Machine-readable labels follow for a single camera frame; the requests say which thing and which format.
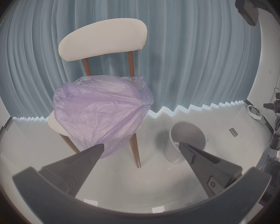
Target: white chair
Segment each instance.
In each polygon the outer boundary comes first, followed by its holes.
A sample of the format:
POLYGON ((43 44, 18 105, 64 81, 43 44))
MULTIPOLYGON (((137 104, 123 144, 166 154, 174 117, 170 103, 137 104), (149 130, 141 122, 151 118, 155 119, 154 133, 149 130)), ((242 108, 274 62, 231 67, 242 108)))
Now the white chair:
MULTIPOLYGON (((60 42, 58 51, 66 61, 84 59, 86 74, 91 75, 88 58, 104 54, 127 52, 130 76, 135 76, 133 51, 142 49, 146 43, 146 25, 133 18, 116 18, 98 21, 68 34, 60 42)), ((49 126, 58 132, 66 143, 77 153, 79 150, 69 139, 68 133, 54 117, 54 111, 48 118, 49 126)), ((136 134, 130 140, 136 165, 141 167, 136 134)))

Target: white tile floor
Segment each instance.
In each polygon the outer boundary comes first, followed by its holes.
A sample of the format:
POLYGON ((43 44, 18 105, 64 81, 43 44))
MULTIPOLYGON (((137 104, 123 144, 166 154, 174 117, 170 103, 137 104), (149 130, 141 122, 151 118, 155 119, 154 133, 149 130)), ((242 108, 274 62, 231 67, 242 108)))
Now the white tile floor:
MULTIPOLYGON (((188 120, 200 127, 208 140, 205 151, 241 165, 243 173, 257 163, 271 137, 266 126, 247 114, 243 102, 191 106, 189 110, 178 107, 175 112, 159 115, 150 111, 137 131, 142 167, 136 168, 127 143, 97 162, 76 198, 132 213, 152 213, 156 207, 161 208, 155 211, 166 212, 207 199, 189 164, 173 164, 164 156, 168 131, 178 120, 188 120), (229 132, 231 128, 238 132, 237 137, 229 132)), ((12 202, 22 205, 23 210, 23 200, 19 200, 11 176, 28 166, 39 170, 72 154, 45 120, 15 120, 0 141, 0 183, 12 202)))

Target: blue curtain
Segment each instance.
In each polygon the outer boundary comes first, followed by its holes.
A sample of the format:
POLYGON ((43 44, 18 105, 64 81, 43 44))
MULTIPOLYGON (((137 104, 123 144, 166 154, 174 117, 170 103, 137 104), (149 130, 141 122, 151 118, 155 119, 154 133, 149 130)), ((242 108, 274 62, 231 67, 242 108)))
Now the blue curtain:
MULTIPOLYGON (((134 65, 153 92, 153 111, 245 100, 258 69, 260 26, 249 26, 234 3, 17 0, 0 27, 1 98, 11 116, 47 117, 54 91, 86 75, 82 61, 60 58, 60 41, 85 25, 130 17, 148 29, 134 65)), ((127 53, 92 57, 89 64, 92 75, 129 76, 127 53)))

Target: purple plastic bag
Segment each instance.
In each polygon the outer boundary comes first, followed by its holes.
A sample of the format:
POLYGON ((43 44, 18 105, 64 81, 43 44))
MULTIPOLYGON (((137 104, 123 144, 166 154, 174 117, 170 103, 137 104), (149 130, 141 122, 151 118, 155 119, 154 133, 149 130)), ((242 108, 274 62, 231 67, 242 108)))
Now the purple plastic bag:
POLYGON ((152 104, 143 75, 81 77, 53 96, 58 123, 85 149, 103 143, 101 158, 131 139, 152 104))

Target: gray trash bin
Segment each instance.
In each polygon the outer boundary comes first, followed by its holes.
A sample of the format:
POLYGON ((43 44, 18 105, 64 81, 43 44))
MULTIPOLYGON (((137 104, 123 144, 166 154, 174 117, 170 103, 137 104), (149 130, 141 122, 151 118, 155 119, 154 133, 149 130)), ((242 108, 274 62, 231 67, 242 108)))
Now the gray trash bin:
POLYGON ((185 142, 201 150, 205 148, 204 133, 195 124, 188 121, 175 122, 169 130, 169 138, 165 147, 165 157, 172 163, 181 163, 185 160, 179 151, 179 143, 185 142))

